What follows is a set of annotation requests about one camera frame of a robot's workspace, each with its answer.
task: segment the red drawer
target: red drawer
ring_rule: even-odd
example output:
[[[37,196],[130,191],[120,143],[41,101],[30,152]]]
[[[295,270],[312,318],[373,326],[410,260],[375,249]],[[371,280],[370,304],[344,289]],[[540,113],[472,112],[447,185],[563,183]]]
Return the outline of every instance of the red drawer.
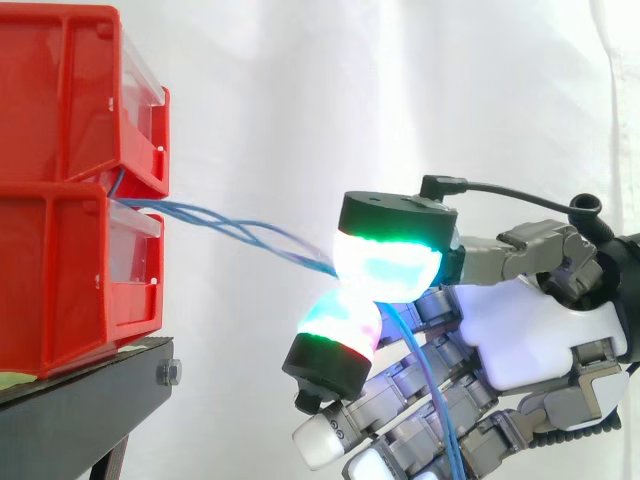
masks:
[[[0,3],[0,181],[169,193],[169,92],[107,6]]]
[[[0,185],[0,371],[46,378],[162,326],[164,225],[99,185]]]

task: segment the blue wire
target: blue wire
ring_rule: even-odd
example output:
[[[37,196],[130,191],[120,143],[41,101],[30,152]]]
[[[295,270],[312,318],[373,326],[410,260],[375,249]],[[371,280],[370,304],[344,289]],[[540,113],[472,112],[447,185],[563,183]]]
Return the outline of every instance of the blue wire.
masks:
[[[124,176],[124,169],[120,172],[120,174],[118,175],[118,178],[116,179],[116,182],[114,183],[113,187],[109,191],[109,196],[112,196],[115,194],[115,192],[117,191],[120,185],[120,182],[122,181],[123,176]],[[274,225],[264,223],[264,222],[259,222],[259,221],[253,221],[253,220],[237,220],[237,221],[231,220],[223,215],[220,215],[206,208],[198,207],[195,205],[189,205],[185,203],[179,203],[179,202],[170,202],[170,201],[164,201],[164,200],[140,200],[140,199],[133,199],[133,198],[120,199],[119,201],[129,207],[153,208],[154,210],[170,215],[186,223],[211,228],[217,232],[228,235],[234,238],[235,240],[239,240],[248,245],[252,245],[258,248],[263,248],[265,250],[268,250],[271,253],[281,258],[289,260],[305,268],[309,268],[311,270],[325,273],[325,274],[331,275],[334,278],[337,278],[335,269],[333,268],[331,263],[328,261],[327,257],[323,255],[319,249],[313,247],[311,244],[305,242],[304,240]],[[184,210],[207,215],[209,217],[214,218],[216,221],[206,220],[204,218],[188,213],[187,211],[184,211]],[[232,227],[236,229],[239,233],[229,231],[226,228],[224,228],[225,226]],[[246,229],[245,226],[264,228],[264,229],[279,233],[280,235],[302,246],[305,250],[307,250],[316,258],[315,259],[308,258],[293,252],[288,252],[288,251],[283,251],[277,248],[273,248],[268,244],[264,243],[255,235],[253,235],[253,233],[251,233],[248,229]],[[407,344],[411,352],[414,354],[414,356],[416,357],[416,360],[418,361],[418,364],[422,368],[423,373],[425,375],[425,379],[427,381],[427,386],[429,387],[429,390],[432,394],[436,413],[438,415],[438,418],[440,419],[440,424],[442,427],[442,434],[443,434],[443,441],[445,443],[445,447],[447,450],[447,456],[449,458],[449,464],[451,466],[451,472],[452,472],[453,478],[454,480],[466,480],[464,464],[462,463],[462,457],[460,455],[460,449],[458,446],[458,439],[456,437],[455,429],[453,428],[453,425],[451,423],[451,418],[449,416],[446,402],[442,398],[442,394],[440,393],[438,386],[435,385],[435,382],[433,381],[433,378],[434,378],[433,372],[431,371],[431,367],[424,355],[424,352],[419,347],[415,337],[413,336],[413,333],[411,332],[407,324],[404,322],[404,320],[402,320],[402,317],[398,315],[395,308],[385,303],[378,303],[377,305],[380,307],[382,311],[386,312],[387,315],[391,317],[391,319],[394,321],[396,326],[400,329],[400,332],[402,333],[405,343]]]
[[[413,353],[416,360],[418,361],[418,364],[421,366],[422,371],[425,375],[425,379],[427,381],[427,386],[429,387],[429,391],[431,392],[436,413],[438,414],[438,417],[440,419],[440,424],[442,427],[442,437],[447,450],[447,457],[449,458],[449,464],[451,465],[453,478],[455,480],[466,479],[464,464],[462,463],[462,457],[460,456],[460,449],[458,447],[458,439],[451,424],[451,419],[449,417],[446,403],[442,398],[442,394],[440,393],[438,386],[433,380],[434,375],[431,371],[429,362],[424,355],[424,352],[419,347],[418,342],[413,336],[413,333],[404,322],[402,317],[400,317],[396,309],[386,303],[377,303],[377,305],[393,320],[394,324],[400,329],[400,333],[407,343],[409,350],[411,351],[411,353]]]
[[[274,225],[266,224],[264,222],[253,221],[253,220],[241,220],[237,222],[234,220],[230,220],[227,217],[220,215],[216,212],[213,212],[211,210],[208,210],[206,208],[197,207],[194,205],[189,205],[184,203],[178,203],[178,202],[169,202],[164,200],[139,200],[139,199],[131,199],[131,198],[119,199],[119,201],[129,207],[153,208],[154,210],[173,216],[179,220],[190,223],[192,225],[205,226],[205,227],[211,228],[217,232],[224,233],[225,235],[229,235],[235,240],[239,240],[248,245],[252,245],[255,247],[268,250],[271,253],[281,258],[284,258],[293,263],[296,263],[297,265],[301,265],[305,268],[309,268],[311,270],[325,273],[333,277],[336,276],[335,269],[325,260],[326,256],[322,255],[319,249],[312,247],[309,243],[305,242],[304,240],[299,239],[295,235],[285,232],[284,230]],[[205,220],[196,215],[192,215],[188,212],[184,212],[182,209],[203,213],[205,215],[215,218],[217,221],[211,222],[211,221]],[[231,232],[223,228],[225,225],[231,226],[239,230],[243,235],[239,235],[238,233]],[[309,250],[312,255],[321,256],[322,258],[320,260],[308,258],[302,255],[298,255],[296,253],[273,248],[268,244],[264,243],[255,235],[253,235],[249,230],[244,228],[243,225],[258,226],[258,227],[267,228],[269,230],[280,233],[286,236],[287,238],[294,240],[296,243],[303,246],[305,249]]]
[[[107,193],[107,197],[111,198],[116,194],[116,192],[118,191],[118,188],[120,188],[120,184],[122,183],[123,178],[124,178],[124,168],[121,168],[120,172],[118,173],[118,176],[116,177],[116,181],[113,182],[113,185],[109,189],[109,193]]]

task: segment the glowing sensor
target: glowing sensor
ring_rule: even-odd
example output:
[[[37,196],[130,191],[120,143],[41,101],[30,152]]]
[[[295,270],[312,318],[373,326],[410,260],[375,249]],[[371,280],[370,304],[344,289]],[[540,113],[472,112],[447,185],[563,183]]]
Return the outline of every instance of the glowing sensor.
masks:
[[[298,325],[298,333],[328,338],[373,360],[382,318],[375,304],[344,289],[325,294]]]
[[[410,242],[378,242],[338,231],[333,259],[345,286],[376,302],[420,298],[440,269],[442,253]]]

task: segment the white fabric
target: white fabric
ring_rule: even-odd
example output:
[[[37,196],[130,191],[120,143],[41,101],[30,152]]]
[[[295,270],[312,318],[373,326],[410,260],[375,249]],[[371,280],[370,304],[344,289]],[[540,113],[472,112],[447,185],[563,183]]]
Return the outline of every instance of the white fabric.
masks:
[[[110,3],[172,92],[174,199],[328,251],[344,191],[413,193],[429,172],[562,202],[593,192],[618,231],[640,230],[638,43],[618,35],[637,29],[633,0],[611,0],[615,16],[588,0]],[[480,193],[451,205],[477,236],[562,218]],[[312,474],[296,453],[304,416],[280,371],[332,282],[195,227],[167,232],[162,333],[184,375],[131,435],[122,478],[339,479],[341,462]],[[640,413],[627,402],[623,417],[623,432],[518,454],[491,478],[640,479]]]

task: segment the metal bolt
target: metal bolt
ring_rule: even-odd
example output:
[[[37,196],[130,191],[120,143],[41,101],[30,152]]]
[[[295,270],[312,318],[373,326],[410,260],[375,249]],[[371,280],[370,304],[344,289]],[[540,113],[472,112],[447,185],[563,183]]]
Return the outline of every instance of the metal bolt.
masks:
[[[158,384],[167,387],[176,386],[182,378],[182,362],[178,359],[164,360],[158,366]]]

